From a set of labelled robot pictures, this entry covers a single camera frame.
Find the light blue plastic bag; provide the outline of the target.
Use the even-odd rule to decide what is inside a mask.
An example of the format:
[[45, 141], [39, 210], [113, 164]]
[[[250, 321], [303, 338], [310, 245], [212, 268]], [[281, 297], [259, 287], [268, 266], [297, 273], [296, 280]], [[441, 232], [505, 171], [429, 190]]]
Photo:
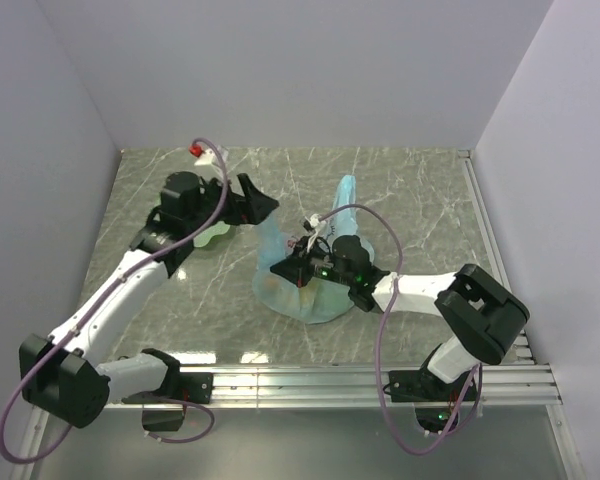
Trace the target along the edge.
[[330, 322], [353, 307], [373, 308], [370, 284], [379, 269], [375, 251], [359, 233], [356, 178], [340, 180], [333, 215], [305, 221], [292, 236], [275, 216], [256, 227], [259, 241], [252, 290], [267, 308], [305, 324]]

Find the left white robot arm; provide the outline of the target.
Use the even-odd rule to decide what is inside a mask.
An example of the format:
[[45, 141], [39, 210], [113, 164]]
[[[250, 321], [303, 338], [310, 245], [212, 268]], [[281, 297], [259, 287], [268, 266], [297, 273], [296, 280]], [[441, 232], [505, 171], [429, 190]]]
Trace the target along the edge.
[[180, 363], [148, 348], [108, 362], [112, 345], [149, 296], [194, 251], [195, 233], [223, 222], [259, 225], [279, 206], [248, 175], [235, 193], [218, 179], [187, 171], [167, 177], [158, 204], [113, 274], [73, 317], [48, 336], [30, 335], [19, 348], [22, 397], [75, 428], [91, 424], [111, 402], [152, 395], [169, 402], [182, 395]]

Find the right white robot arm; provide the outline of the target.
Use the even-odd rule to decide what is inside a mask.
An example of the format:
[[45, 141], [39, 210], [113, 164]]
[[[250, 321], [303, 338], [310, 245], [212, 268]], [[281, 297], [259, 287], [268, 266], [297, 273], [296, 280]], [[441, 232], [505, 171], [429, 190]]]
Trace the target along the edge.
[[453, 335], [436, 347], [395, 398], [448, 400], [478, 364], [498, 365], [530, 318], [528, 308], [483, 268], [466, 264], [440, 275], [399, 275], [376, 267], [356, 235], [322, 247], [302, 237], [271, 273], [298, 288], [313, 279], [344, 285], [365, 312], [407, 311], [441, 317]]

